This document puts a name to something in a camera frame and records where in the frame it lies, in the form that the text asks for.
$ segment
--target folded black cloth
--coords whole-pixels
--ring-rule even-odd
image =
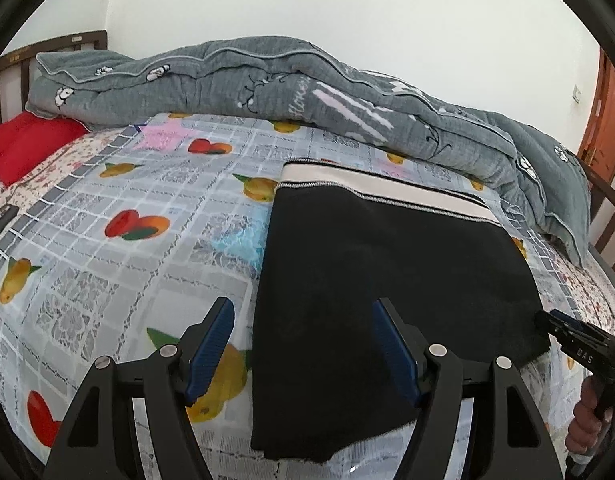
[[[324,462],[414,420],[374,338],[381,297],[464,359],[505,355],[520,367],[549,349],[529,267],[485,203],[289,162],[254,313],[252,449]]]

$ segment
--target red pillow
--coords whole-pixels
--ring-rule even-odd
[[[41,119],[23,112],[0,125],[0,181],[5,186],[30,173],[51,154],[86,132],[72,119]]]

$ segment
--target gray comforter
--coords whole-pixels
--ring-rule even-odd
[[[38,54],[26,109],[88,129],[158,112],[248,116],[331,132],[475,177],[518,205],[581,266],[590,198],[572,153],[531,126],[440,101],[398,78],[354,69],[307,41],[210,41],[146,59],[107,50]]]

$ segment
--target yellow fruit print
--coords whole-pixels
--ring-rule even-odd
[[[291,134],[301,127],[300,124],[284,123],[283,121],[270,121],[270,123],[274,125],[274,131],[280,134]]]
[[[476,189],[477,191],[482,191],[483,188],[485,187],[481,182],[479,182],[478,180],[472,180],[470,179],[470,183],[472,184],[472,187],[474,189]]]
[[[394,164],[403,164],[405,162],[405,157],[400,155],[395,155],[394,153],[386,153],[387,160],[393,162]]]
[[[206,394],[199,397],[191,408],[186,408],[190,422],[205,422],[219,415],[223,405],[243,391],[247,380],[244,353],[228,343]]]
[[[121,164],[105,163],[105,169],[99,173],[100,177],[107,178],[109,176],[118,176],[124,173],[129,173],[134,168],[140,168],[143,164],[131,164],[129,162],[121,162]]]
[[[527,260],[527,250],[526,250],[525,246],[523,245],[523,240],[519,240],[518,238],[515,238],[515,237],[512,237],[511,239],[514,240],[514,243],[516,244],[516,246],[521,251],[521,254],[523,255],[523,258],[525,258]]]
[[[8,272],[3,278],[0,290],[1,304],[7,304],[12,301],[19,292],[21,292],[27,282],[28,276],[35,270],[41,269],[40,266],[34,266],[27,258],[8,260]]]
[[[278,182],[264,176],[244,176],[232,173],[243,183],[243,194],[257,202],[271,202]]]

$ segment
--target bed sheet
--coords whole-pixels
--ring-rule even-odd
[[[96,191],[93,187],[88,188],[88,183],[92,185],[92,179],[108,171],[106,176],[113,176],[122,185],[118,186],[115,197],[104,197],[103,202],[108,205],[97,211],[97,218],[93,221],[100,224],[114,216],[113,204],[122,196],[127,200],[132,195],[134,203],[140,204],[150,201],[150,193],[169,193],[171,203],[167,214],[176,217],[172,229],[188,230],[188,233],[194,229],[198,233],[198,243],[187,255],[188,263],[200,268],[219,267],[224,275],[234,278],[234,283],[239,284],[240,292],[232,285],[223,291],[220,290],[222,285],[215,283],[196,285],[206,288],[211,285],[214,296],[223,292],[235,301],[239,314],[230,341],[233,348],[240,349],[238,352],[246,363],[251,348],[249,338],[256,280],[265,245],[270,203],[248,194],[246,183],[239,177],[219,178],[222,170],[217,168],[223,162],[217,162],[216,166],[213,161],[229,161],[230,171],[237,168],[237,174],[246,178],[274,178],[280,173],[283,162],[303,156],[356,166],[427,186],[477,194],[487,202],[510,235],[517,239],[546,310],[559,308],[605,330],[615,329],[615,292],[596,261],[588,255],[584,269],[574,267],[545,238],[527,228],[521,211],[501,204],[498,195],[481,183],[440,166],[403,159],[316,128],[223,116],[160,114],[148,124],[128,128],[119,135],[86,136],[66,147],[12,189],[1,191],[0,205],[8,201],[15,203],[22,208],[22,213],[0,240],[0,286],[6,273],[6,258],[20,255],[20,233],[24,228],[38,231],[49,226],[56,229],[60,224],[64,232],[78,232],[77,224],[87,218],[89,209],[96,202]],[[205,160],[201,172],[198,157]],[[161,161],[159,181],[165,187],[157,190],[154,184],[144,188],[134,185],[133,182],[148,178],[150,166],[157,159]],[[249,173],[240,174],[246,169]],[[199,186],[203,187],[201,195]],[[182,206],[188,191],[197,198],[201,197],[200,205]],[[52,214],[46,214],[55,204],[61,207],[56,206]],[[182,219],[186,215],[189,218],[184,222]],[[39,245],[38,250],[41,259],[56,256],[50,239],[47,244]],[[65,253],[61,258],[68,260],[70,256]],[[70,272],[66,276],[82,288],[79,279],[83,276]],[[94,282],[86,283],[86,286],[93,287],[93,294],[97,293],[97,287],[107,285],[109,283],[100,276]],[[163,286],[168,288],[167,279]],[[39,288],[34,282],[26,287],[30,289],[25,296],[30,299],[29,306],[22,308],[17,305],[18,308],[14,308],[13,305],[0,304],[0,397],[16,432],[42,460],[46,460],[49,454],[49,447],[44,444],[48,437],[39,438],[31,427],[29,401],[32,392],[37,392],[52,417],[60,420],[96,355],[107,353],[118,360],[140,358],[153,350],[159,337],[172,335],[177,329],[180,331],[181,327],[199,321],[198,312],[185,308],[177,310],[171,306],[171,301],[159,303],[156,297],[144,298],[145,304],[122,316],[118,312],[112,315],[113,309],[107,308],[97,319],[98,314],[88,314],[83,305],[80,310],[75,310],[74,305],[66,309],[60,304],[48,308],[47,301],[44,303],[43,300],[43,287]],[[36,330],[43,329],[42,345],[32,341],[30,323]],[[113,330],[105,335],[102,326]],[[205,407],[190,412],[198,443],[216,478],[384,479],[394,474],[413,425],[354,444],[323,465],[264,460],[260,453],[249,449],[251,372],[246,371],[249,379],[234,398],[210,410]],[[559,455],[564,459],[563,440],[584,370],[562,355],[553,342],[549,353],[521,372]],[[471,404],[467,400],[463,403],[448,479],[460,476],[470,415]],[[136,402],[136,418],[146,477],[159,478],[140,401]]]

